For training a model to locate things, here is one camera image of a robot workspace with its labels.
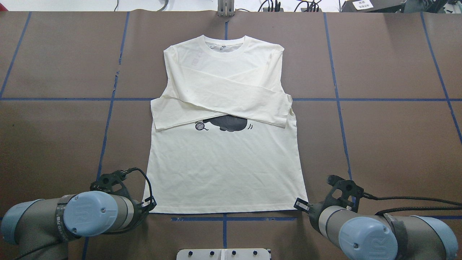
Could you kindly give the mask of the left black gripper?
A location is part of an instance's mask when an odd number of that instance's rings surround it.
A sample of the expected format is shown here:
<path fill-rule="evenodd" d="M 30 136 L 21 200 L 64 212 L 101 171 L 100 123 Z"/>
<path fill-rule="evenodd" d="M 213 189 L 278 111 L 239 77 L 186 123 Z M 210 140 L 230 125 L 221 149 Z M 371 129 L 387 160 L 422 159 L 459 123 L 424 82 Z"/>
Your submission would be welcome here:
<path fill-rule="evenodd" d="M 146 218 L 146 215 L 157 205 L 154 196 L 149 196 L 144 200 L 144 202 L 146 205 L 142 202 L 132 201 L 134 214 L 132 216 L 131 224 L 140 224 Z"/>

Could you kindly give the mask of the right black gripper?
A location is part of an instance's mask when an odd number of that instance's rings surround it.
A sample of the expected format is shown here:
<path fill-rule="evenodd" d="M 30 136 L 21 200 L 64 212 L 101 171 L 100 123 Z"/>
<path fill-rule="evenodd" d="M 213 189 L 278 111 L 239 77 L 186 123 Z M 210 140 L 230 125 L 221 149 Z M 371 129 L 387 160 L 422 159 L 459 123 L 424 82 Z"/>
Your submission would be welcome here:
<path fill-rule="evenodd" d="M 319 218 L 322 211 L 324 210 L 323 206 L 323 202 L 311 204 L 301 198 L 297 198 L 294 203 L 295 209 L 305 212 L 309 215 L 310 224 L 313 228 L 319 228 Z"/>

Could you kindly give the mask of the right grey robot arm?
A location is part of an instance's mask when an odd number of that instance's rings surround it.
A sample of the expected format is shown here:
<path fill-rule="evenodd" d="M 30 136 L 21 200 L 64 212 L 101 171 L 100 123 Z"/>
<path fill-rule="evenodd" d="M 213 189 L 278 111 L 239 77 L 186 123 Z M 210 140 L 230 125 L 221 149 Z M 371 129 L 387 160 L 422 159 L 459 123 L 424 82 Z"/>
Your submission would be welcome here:
<path fill-rule="evenodd" d="M 367 216 L 346 207 L 310 204 L 300 198 L 294 207 L 306 212 L 312 227 L 350 260 L 455 260 L 457 237 L 432 217 L 384 214 Z"/>

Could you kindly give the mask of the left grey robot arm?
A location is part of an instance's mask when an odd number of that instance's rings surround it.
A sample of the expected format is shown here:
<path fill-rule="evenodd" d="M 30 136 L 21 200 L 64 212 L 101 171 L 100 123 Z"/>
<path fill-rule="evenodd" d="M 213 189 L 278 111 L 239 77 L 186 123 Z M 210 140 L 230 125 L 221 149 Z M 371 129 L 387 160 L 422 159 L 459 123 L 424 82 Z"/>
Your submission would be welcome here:
<path fill-rule="evenodd" d="M 10 208 L 1 233 L 6 242 L 19 246 L 18 260 L 67 260 L 71 241 L 135 229 L 157 205 L 153 196 L 145 202 L 103 191 L 36 199 Z"/>

